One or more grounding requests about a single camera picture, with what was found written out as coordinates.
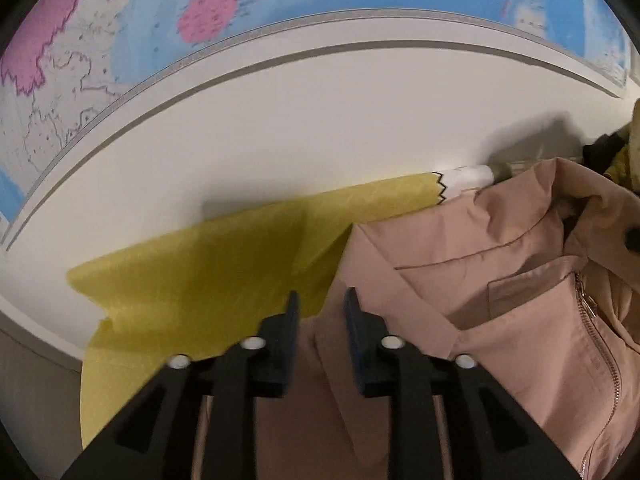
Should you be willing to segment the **cream jacket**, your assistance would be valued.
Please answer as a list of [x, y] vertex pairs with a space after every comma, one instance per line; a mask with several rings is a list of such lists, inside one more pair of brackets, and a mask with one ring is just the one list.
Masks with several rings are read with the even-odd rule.
[[634, 103], [631, 122], [627, 125], [628, 138], [622, 149], [616, 153], [611, 165], [605, 170], [605, 177], [627, 190], [640, 192], [640, 103]]

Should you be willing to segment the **pink zip jacket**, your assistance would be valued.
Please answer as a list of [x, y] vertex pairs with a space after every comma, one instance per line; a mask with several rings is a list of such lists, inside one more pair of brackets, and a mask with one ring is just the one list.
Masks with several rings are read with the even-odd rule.
[[300, 324], [292, 385], [257, 404], [262, 479], [382, 479], [388, 404], [358, 393], [342, 302], [429, 356], [469, 354], [585, 479], [639, 427], [637, 196], [564, 159], [474, 195], [358, 224], [319, 314]]

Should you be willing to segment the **colourful wall map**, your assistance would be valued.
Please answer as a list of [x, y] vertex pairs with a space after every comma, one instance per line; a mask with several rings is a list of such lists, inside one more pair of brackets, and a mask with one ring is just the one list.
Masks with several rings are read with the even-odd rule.
[[604, 0], [22, 0], [1, 27], [1, 241], [99, 122], [202, 58], [286, 30], [374, 18], [481, 27], [620, 91], [631, 40]]

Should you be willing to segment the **black garment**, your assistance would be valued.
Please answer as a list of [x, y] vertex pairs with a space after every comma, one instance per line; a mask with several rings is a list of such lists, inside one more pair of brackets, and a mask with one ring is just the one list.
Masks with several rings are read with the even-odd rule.
[[615, 156], [628, 144], [629, 134], [614, 132], [582, 147], [582, 164], [597, 174], [605, 174]]

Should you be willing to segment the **patterned bed sheet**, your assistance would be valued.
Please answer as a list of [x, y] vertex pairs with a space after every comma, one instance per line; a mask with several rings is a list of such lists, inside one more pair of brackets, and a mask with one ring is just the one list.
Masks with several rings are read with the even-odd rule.
[[278, 313], [326, 299], [356, 223], [436, 206], [514, 177], [524, 162], [413, 174], [241, 210], [75, 266], [66, 280], [103, 310], [82, 361], [89, 443], [168, 356], [205, 359]]

